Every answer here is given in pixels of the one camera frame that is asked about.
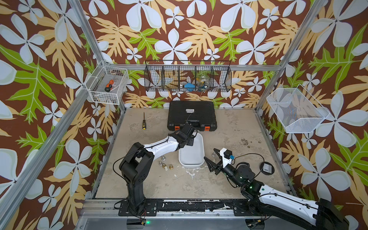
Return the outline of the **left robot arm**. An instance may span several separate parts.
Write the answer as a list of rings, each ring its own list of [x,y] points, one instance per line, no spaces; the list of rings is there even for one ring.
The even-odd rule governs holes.
[[[185,124],[182,129],[174,131],[160,141],[145,145],[136,142],[132,145],[119,165],[127,185],[129,212],[134,215],[144,212],[146,197],[143,182],[149,174],[153,161],[186,145],[192,146],[196,137],[193,133],[197,133],[196,129],[190,124]]]

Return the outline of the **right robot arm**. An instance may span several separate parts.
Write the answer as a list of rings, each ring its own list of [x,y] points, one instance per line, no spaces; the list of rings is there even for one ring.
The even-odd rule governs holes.
[[[214,149],[219,157],[215,163],[205,157],[210,172],[223,173],[247,199],[246,209],[265,216],[275,216],[306,230],[347,230],[349,221],[328,200],[307,200],[280,192],[260,181],[248,163],[234,167],[232,152],[226,148]]]

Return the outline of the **white storage box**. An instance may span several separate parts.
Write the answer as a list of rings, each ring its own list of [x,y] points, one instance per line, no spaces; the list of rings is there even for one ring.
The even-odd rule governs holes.
[[[201,134],[197,134],[194,138],[192,146],[185,145],[179,150],[179,163],[185,168],[198,168],[204,162],[205,150],[204,142]]]

